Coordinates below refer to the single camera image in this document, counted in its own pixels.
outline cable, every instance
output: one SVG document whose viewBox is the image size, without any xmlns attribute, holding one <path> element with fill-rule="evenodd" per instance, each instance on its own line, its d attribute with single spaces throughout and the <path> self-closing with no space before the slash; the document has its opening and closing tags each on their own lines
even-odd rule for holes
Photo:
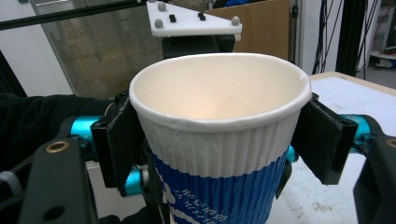
<svg viewBox="0 0 396 224">
<path fill-rule="evenodd" d="M 326 30 L 325 30 L 325 44 L 324 44 L 324 46 L 328 46 L 328 45 L 330 45 L 332 43 L 332 40 L 330 40 L 330 44 L 328 44 L 328 40 L 327 40 L 327 36 L 328 36 L 327 35 L 327 27 L 328 26 L 327 26 L 327 24 L 328 24 L 328 21 L 329 21 L 330 14 L 332 13 L 332 4 L 333 3 L 334 3 L 334 1 L 332 0 L 332 2 L 330 3 L 329 11 L 327 11 L 327 2 L 326 2 L 326 7 L 325 7 L 325 10 L 326 10 L 326 12 L 325 12 L 326 21 L 324 23 L 324 25 L 326 27 Z M 324 70 L 326 68 L 326 59 L 327 59 L 328 51 L 327 50 L 325 50 L 325 51 L 322 50 L 321 52 L 322 52 L 322 54 L 321 54 L 321 68 L 320 68 L 320 72 L 322 73 L 322 72 L 324 72 Z"/>
<path fill-rule="evenodd" d="M 325 59 L 324 59 L 323 65 L 322 65 L 322 72 L 324 72 L 324 69 L 326 67 L 327 55 L 329 54 L 330 45 L 332 44 L 332 37 L 334 36 L 335 26 L 336 26 L 336 24 L 338 22 L 338 17 L 339 17 L 340 11 L 341 11 L 341 5 L 343 5 L 343 0 L 341 0 L 340 5 L 338 6 L 337 16 L 335 17 L 334 27 L 332 28 L 332 36 L 330 37 L 330 43 L 329 43 L 329 45 L 326 48 L 326 53 L 325 53 L 325 56 L 324 56 Z"/>
<path fill-rule="evenodd" d="M 364 55 L 363 55 L 363 57 L 364 57 L 363 58 L 363 60 L 364 60 L 364 62 L 363 62 L 363 79 L 364 80 L 366 79 L 365 67 L 366 67 L 366 61 L 367 61 L 366 60 L 366 37 L 367 37 L 367 34 L 368 34 L 369 30 L 370 30 L 370 27 L 371 27 L 371 24 L 372 24 L 374 15 L 375 15 L 375 9 L 376 9 L 377 5 L 378 5 L 378 0 L 374 0 L 373 6 L 370 9 L 369 16 L 367 17 L 368 2 L 366 1 L 364 35 L 363 35 L 363 41 L 361 43 L 361 47 L 360 47 L 359 53 L 358 53 L 358 62 L 356 64 L 356 68 L 355 68 L 355 71 L 357 72 L 358 68 L 359 68 L 359 63 L 360 63 L 360 60 L 361 60 L 361 53 L 362 53 L 362 50 L 364 49 Z"/>
<path fill-rule="evenodd" d="M 319 70 L 319 61 L 320 61 L 320 55 L 323 50 L 323 28 L 325 25 L 324 22 L 324 8 L 327 7 L 327 1 L 322 0 L 321 6 L 320 6 L 320 16 L 319 16 L 319 32 L 318 32 L 318 44 L 317 44 L 317 53 L 314 61 L 314 68 L 312 70 L 312 75 L 317 74 Z"/>
<path fill-rule="evenodd" d="M 325 7 L 323 9 L 324 9 L 324 18 L 326 18 L 326 19 L 323 18 L 324 22 L 323 22 L 322 33 L 324 33 L 324 34 L 322 34 L 322 43 L 321 43 L 321 46 L 320 46 L 320 64 L 323 64 L 323 62 L 324 62 L 323 46 L 327 45 L 327 21 L 328 21 L 328 18 L 330 16 L 330 13 L 327 12 L 327 1 L 326 1 L 326 5 L 325 5 Z"/>
</svg>

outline paper cup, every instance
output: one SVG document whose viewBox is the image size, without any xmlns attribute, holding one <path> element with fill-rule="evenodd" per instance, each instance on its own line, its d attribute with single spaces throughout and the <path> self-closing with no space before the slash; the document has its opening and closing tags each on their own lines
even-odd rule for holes
<svg viewBox="0 0 396 224">
<path fill-rule="evenodd" d="M 250 53 L 155 63 L 130 87 L 176 223 L 264 223 L 308 76 Z"/>
</svg>

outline mesh screen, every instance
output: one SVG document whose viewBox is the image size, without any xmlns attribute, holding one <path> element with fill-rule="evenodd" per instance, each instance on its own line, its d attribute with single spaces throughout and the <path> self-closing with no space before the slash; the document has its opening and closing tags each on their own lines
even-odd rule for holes
<svg viewBox="0 0 396 224">
<path fill-rule="evenodd" d="M 37 15 L 119 1 L 31 0 Z M 202 0 L 176 0 L 203 11 Z M 147 8 L 133 7 L 42 24 L 65 76 L 78 96 L 106 99 L 126 91 L 143 68 L 163 59 L 161 39 L 151 35 Z"/>
</svg>

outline black metal bracket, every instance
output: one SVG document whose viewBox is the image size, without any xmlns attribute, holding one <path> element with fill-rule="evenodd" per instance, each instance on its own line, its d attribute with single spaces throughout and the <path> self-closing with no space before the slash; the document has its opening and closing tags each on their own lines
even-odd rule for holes
<svg viewBox="0 0 396 224">
<path fill-rule="evenodd" d="M 349 0 L 344 2 L 337 62 L 335 66 L 336 72 L 352 77 L 356 76 L 365 10 L 365 1 Z"/>
<path fill-rule="evenodd" d="M 19 223 L 98 223 L 80 142 L 60 137 L 34 155 Z"/>
<path fill-rule="evenodd" d="M 303 108 L 291 145 L 324 185 L 336 185 L 358 124 L 343 119 L 315 95 Z"/>
<path fill-rule="evenodd" d="M 374 139 L 353 189 L 360 224 L 396 223 L 396 138 Z"/>
<path fill-rule="evenodd" d="M 288 183 L 288 180 L 291 176 L 291 172 L 292 172 L 291 162 L 286 160 L 285 168 L 283 169 L 282 176 L 280 177 L 279 186 L 277 186 L 276 193 L 275 193 L 275 196 L 277 199 L 279 198 L 280 194 L 282 193 L 283 188 L 285 188 L 286 184 Z"/>
<path fill-rule="evenodd" d="M 163 58 L 186 55 L 233 52 L 234 35 L 172 36 L 162 39 Z"/>
</svg>

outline white triangular plate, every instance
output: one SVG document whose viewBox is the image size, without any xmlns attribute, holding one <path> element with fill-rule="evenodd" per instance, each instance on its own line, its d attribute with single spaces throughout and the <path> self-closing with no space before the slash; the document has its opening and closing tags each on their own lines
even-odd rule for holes
<svg viewBox="0 0 396 224">
<path fill-rule="evenodd" d="M 200 21 L 198 12 L 184 7 L 166 4 L 166 10 L 158 9 L 159 1 L 147 1 L 151 33 L 157 37 L 185 35 L 237 35 L 242 32 L 242 24 L 232 25 L 231 21 L 205 14 Z M 170 22 L 169 15 L 175 15 L 176 22 Z M 163 21 L 163 27 L 156 28 L 156 20 Z"/>
</svg>

